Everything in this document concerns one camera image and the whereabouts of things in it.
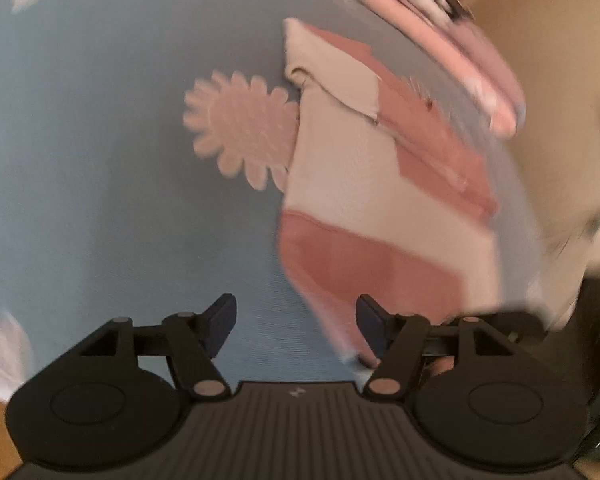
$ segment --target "garment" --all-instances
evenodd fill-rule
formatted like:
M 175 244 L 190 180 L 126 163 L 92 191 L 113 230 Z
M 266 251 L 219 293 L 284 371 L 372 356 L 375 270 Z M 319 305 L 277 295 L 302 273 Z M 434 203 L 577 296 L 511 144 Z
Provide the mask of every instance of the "garment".
M 354 319 L 360 294 L 433 323 L 497 307 L 482 157 L 365 45 L 285 27 L 285 74 L 302 97 L 280 260 L 340 354 L 373 358 Z
M 490 118 L 492 132 L 509 137 L 522 126 L 525 110 L 520 85 L 478 29 L 466 22 L 445 27 L 439 18 L 431 18 L 429 5 L 426 9 L 418 6 L 422 0 L 360 1 L 419 44 L 455 77 Z

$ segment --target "dark object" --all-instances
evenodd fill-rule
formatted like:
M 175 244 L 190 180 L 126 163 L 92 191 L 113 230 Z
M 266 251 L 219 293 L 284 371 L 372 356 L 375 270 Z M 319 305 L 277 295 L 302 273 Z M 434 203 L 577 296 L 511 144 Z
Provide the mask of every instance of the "dark object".
M 352 383 L 241 383 L 232 395 L 211 362 L 235 323 L 230 294 L 160 326 L 112 320 L 11 399 L 25 462 L 11 478 L 582 478 L 568 461 L 586 406 L 508 339 L 537 338 L 533 316 L 489 316 L 503 334 L 479 318 L 390 316 L 368 296 L 356 313 L 383 357 L 362 395 Z M 176 388 L 137 355 L 165 356 Z M 457 366 L 427 381 L 448 355 Z

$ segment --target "pink flower applique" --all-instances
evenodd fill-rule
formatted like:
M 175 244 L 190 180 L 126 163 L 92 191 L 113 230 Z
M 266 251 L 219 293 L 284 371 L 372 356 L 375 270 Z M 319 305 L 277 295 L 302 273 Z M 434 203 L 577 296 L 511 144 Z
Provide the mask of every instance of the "pink flower applique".
M 248 183 L 260 191 L 267 187 L 270 170 L 284 192 L 299 111 L 298 103 L 287 99 L 280 87 L 267 93 L 266 81 L 257 75 L 248 83 L 240 72 L 228 79 L 214 70 L 211 81 L 196 79 L 185 94 L 190 109 L 183 118 L 189 130 L 200 133 L 193 142 L 196 155 L 219 153 L 218 169 L 227 178 L 237 176 L 244 165 Z

